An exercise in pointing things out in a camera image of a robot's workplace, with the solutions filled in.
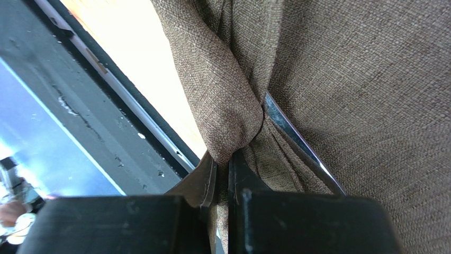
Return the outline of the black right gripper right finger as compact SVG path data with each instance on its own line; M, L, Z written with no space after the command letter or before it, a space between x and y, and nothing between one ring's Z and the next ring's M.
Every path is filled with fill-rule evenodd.
M390 216L372 199L277 192L229 161L229 253L403 253Z

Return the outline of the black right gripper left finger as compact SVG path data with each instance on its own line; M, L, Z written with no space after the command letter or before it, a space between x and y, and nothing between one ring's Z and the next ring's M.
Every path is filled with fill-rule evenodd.
M206 153L163 195L47 201L18 253L214 253L217 172Z

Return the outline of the silver table knife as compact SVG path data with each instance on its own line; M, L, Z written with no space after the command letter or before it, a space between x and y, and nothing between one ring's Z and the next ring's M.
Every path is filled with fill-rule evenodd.
M313 151L300 132L294 127L269 92L265 93L264 105L276 127L288 137L288 143L304 164L336 195L346 196L344 188Z

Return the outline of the olive brown cloth napkin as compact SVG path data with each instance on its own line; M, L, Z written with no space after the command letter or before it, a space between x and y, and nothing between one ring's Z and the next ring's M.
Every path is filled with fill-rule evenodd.
M450 253L450 1L153 1L210 155L273 190L330 193L269 119L270 93L407 253Z

